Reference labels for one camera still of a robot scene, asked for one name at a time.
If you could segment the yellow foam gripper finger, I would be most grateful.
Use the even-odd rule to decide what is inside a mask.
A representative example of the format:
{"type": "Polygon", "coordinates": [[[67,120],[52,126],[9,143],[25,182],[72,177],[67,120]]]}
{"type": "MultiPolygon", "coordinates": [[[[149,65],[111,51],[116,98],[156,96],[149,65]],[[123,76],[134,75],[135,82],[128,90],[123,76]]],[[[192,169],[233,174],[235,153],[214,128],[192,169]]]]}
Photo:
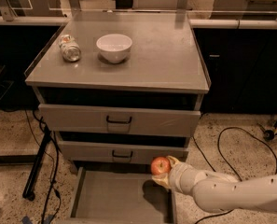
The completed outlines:
{"type": "Polygon", "coordinates": [[[169,185],[169,174],[168,173],[163,173],[163,174],[160,174],[160,175],[153,175],[152,180],[156,184],[158,184],[158,185],[160,185],[160,186],[162,186],[166,189],[171,188],[170,185],[169,185]]]}
{"type": "Polygon", "coordinates": [[[171,165],[172,168],[174,168],[175,165],[180,163],[180,160],[178,160],[176,157],[174,156],[167,156],[167,159],[171,165]]]}

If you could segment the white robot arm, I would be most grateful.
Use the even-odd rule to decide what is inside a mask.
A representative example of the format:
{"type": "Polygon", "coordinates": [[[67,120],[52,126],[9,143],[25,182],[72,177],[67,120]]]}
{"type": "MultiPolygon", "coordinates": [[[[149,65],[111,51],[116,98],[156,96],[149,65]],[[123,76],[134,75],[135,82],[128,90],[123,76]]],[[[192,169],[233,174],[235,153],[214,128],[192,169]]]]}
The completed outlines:
{"type": "Polygon", "coordinates": [[[192,197],[208,213],[245,209],[277,214],[277,175],[239,181],[232,175],[196,169],[173,156],[155,158],[151,174],[155,183],[192,197]]]}

